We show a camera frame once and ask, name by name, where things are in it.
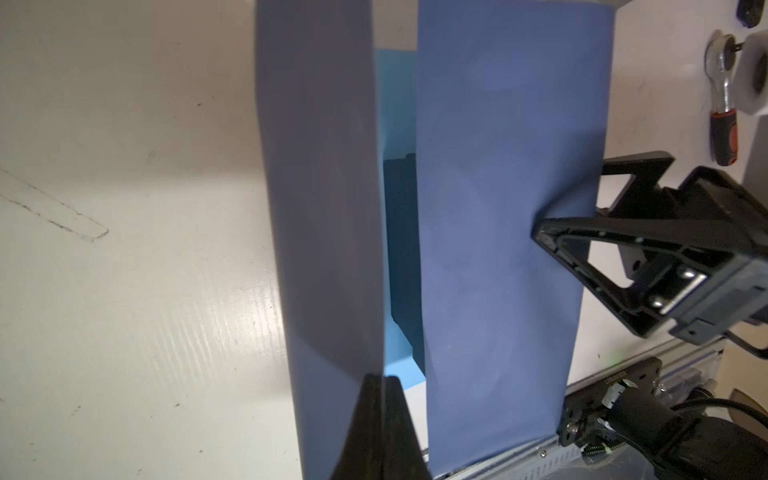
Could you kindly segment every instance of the scratch mark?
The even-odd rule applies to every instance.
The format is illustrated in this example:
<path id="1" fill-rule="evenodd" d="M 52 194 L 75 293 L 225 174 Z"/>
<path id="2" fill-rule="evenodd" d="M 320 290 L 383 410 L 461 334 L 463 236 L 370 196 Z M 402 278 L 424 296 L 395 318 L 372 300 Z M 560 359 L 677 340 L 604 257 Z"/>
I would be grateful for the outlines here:
<path id="1" fill-rule="evenodd" d="M 74 208 L 70 207 L 69 205 L 67 205 L 67 204 L 65 204 L 63 202 L 61 202 L 58 198 L 54 198 L 51 195 L 48 195 L 47 193 L 45 193 L 43 190 L 40 190 L 39 188 L 37 188 L 35 185 L 32 185 L 29 182 L 24 181 L 24 180 L 22 180 L 19 177 L 16 177 L 14 174 L 12 174 L 11 172 L 7 171 L 5 168 L 0 167 L 0 171 L 2 173 L 4 173 L 4 174 L 8 175 L 8 177 L 12 178 L 13 180 L 16 180 L 17 182 L 20 182 L 20 183 L 24 184 L 26 187 L 29 187 L 32 190 L 38 192 L 39 194 L 43 195 L 44 197 L 48 198 L 49 200 L 53 200 L 57 205 L 65 208 L 69 212 L 72 212 L 76 217 L 82 217 L 82 218 L 84 218 L 86 220 L 89 220 L 93 224 L 98 225 L 104 231 L 101 232 L 98 235 L 87 235 L 85 233 L 81 233 L 81 232 L 75 231 L 75 230 L 71 229 L 70 227 L 67 227 L 67 226 L 63 225 L 60 222 L 57 222 L 57 221 L 52 220 L 50 218 L 47 218 L 46 216 L 44 216 L 40 212 L 34 210 L 32 207 L 30 207 L 26 203 L 22 203 L 21 201 L 14 200 L 14 199 L 12 199 L 12 198 L 4 195 L 4 194 L 0 194 L 0 198 L 1 199 L 6 200 L 9 203 L 14 204 L 14 205 L 16 205 L 18 207 L 21 207 L 21 208 L 23 208 L 24 210 L 28 211 L 31 214 L 37 215 L 41 219 L 45 220 L 46 222 L 50 223 L 51 225 L 55 225 L 56 227 L 62 229 L 65 232 L 73 233 L 73 234 L 78 235 L 79 237 L 83 238 L 84 240 L 87 240 L 87 241 L 90 241 L 90 242 L 94 242 L 96 240 L 104 238 L 107 235 L 107 233 L 109 233 L 109 229 L 107 227 L 105 227 L 101 223 L 98 223 L 96 220 L 90 218 L 88 215 L 81 214 L 80 212 L 78 212 Z"/>

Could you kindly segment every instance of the white table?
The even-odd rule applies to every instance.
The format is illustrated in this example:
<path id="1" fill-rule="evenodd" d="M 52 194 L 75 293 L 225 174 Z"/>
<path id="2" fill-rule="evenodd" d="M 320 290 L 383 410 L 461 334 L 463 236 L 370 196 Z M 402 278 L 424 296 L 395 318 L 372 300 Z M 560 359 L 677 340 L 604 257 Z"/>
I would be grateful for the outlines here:
<path id="1" fill-rule="evenodd" d="M 703 49 L 744 36 L 736 3 L 620 10 L 608 156 L 668 150 L 672 185 L 708 164 Z M 413 48 L 415 2 L 376 4 L 379 47 Z M 43 215 L 0 199 L 0 478 L 300 477 L 252 9 L 0 2 L 0 193 Z M 666 339 L 587 295 L 570 381 Z"/>

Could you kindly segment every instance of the red and black handle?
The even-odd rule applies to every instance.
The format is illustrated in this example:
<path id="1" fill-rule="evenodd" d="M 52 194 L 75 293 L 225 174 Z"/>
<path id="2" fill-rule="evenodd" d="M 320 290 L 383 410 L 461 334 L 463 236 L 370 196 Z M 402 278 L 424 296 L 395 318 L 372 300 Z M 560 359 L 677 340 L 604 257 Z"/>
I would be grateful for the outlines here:
<path id="1" fill-rule="evenodd" d="M 724 114 L 713 112 L 710 117 L 710 147 L 718 165 L 733 165 L 739 153 L 739 129 L 736 110 Z"/>

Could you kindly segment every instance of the roll of tape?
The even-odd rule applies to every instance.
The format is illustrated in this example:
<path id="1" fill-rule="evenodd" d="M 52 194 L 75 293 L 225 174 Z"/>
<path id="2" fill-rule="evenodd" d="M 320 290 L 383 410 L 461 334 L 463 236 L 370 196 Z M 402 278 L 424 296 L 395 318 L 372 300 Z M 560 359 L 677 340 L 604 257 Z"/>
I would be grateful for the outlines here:
<path id="1" fill-rule="evenodd" d="M 746 37 L 733 76 L 733 106 L 750 115 L 768 114 L 768 30 Z"/>

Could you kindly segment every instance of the metal bolt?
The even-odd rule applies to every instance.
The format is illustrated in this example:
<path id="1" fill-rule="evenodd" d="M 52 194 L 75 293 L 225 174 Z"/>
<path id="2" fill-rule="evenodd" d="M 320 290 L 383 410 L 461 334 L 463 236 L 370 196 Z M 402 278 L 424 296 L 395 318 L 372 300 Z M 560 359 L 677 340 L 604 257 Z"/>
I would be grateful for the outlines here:
<path id="1" fill-rule="evenodd" d="M 677 275 L 680 277 L 690 280 L 692 278 L 695 278 L 696 275 L 698 275 L 698 272 L 689 266 L 680 265 L 680 268 L 677 269 Z"/>
<path id="2" fill-rule="evenodd" d="M 667 305 L 667 299 L 661 295 L 653 295 L 650 298 L 650 306 L 653 308 L 663 308 L 665 305 Z"/>

